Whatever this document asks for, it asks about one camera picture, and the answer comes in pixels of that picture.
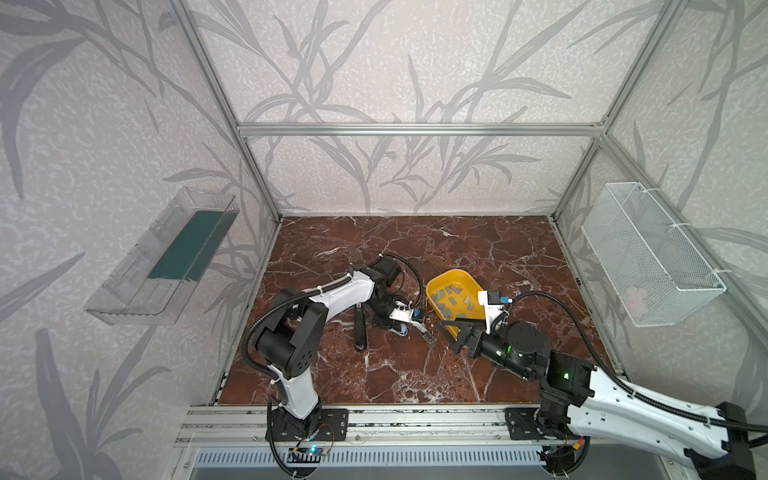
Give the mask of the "blue mini stapler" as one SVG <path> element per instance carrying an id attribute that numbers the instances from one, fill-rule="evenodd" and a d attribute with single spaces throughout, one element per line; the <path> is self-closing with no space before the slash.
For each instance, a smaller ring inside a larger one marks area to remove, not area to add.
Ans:
<path id="1" fill-rule="evenodd" d="M 409 333 L 408 326 L 402 323 L 393 325 L 389 328 L 389 331 L 400 337 L 406 337 Z"/>

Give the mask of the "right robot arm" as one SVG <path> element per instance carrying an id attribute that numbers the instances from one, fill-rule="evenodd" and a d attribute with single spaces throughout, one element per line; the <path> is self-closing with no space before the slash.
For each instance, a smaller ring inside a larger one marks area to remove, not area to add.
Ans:
<path id="1" fill-rule="evenodd" d="M 619 378 L 595 354 L 592 360 L 559 352 L 552 340 L 526 322 L 511 322 L 510 299 L 479 294 L 485 319 L 442 320 L 457 353 L 483 357 L 539 386 L 535 416 L 544 436 L 601 438 L 677 461 L 701 479 L 754 479 L 753 451 L 767 443 L 767 428 L 750 423 L 729 402 L 700 405 Z"/>

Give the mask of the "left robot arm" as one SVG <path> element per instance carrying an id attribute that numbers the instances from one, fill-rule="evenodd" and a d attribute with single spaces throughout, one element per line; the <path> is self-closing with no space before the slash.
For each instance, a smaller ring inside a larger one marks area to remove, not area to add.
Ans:
<path id="1" fill-rule="evenodd" d="M 362 338 L 365 309 L 370 308 L 379 328 L 413 326 L 432 343 L 434 336 L 424 324 L 425 298 L 425 283 L 416 267 L 398 254 L 384 252 L 325 285 L 282 290 L 244 333 L 239 353 L 248 367 L 278 388 L 280 413 L 293 422 L 314 420 L 320 415 L 321 400 L 311 365 L 326 323 L 352 308 Z"/>

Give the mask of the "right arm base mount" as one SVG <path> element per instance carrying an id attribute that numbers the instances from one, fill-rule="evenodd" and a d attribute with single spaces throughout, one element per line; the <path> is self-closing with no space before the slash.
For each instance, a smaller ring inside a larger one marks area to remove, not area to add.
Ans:
<path id="1" fill-rule="evenodd" d="M 538 410 L 537 405 L 514 406 L 504 409 L 504 421 L 511 440 L 549 440 L 568 443 L 580 439 L 578 435 L 574 435 L 568 430 L 560 431 L 554 427 L 541 426 L 537 420 Z"/>

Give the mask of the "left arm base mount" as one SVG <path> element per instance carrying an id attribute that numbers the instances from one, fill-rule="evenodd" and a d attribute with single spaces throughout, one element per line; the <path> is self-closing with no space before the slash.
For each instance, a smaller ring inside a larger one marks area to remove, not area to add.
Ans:
<path id="1" fill-rule="evenodd" d="M 348 426 L 348 409 L 316 408 L 306 419 L 299 419 L 279 407 L 270 411 L 266 438 L 275 442 L 344 441 Z"/>

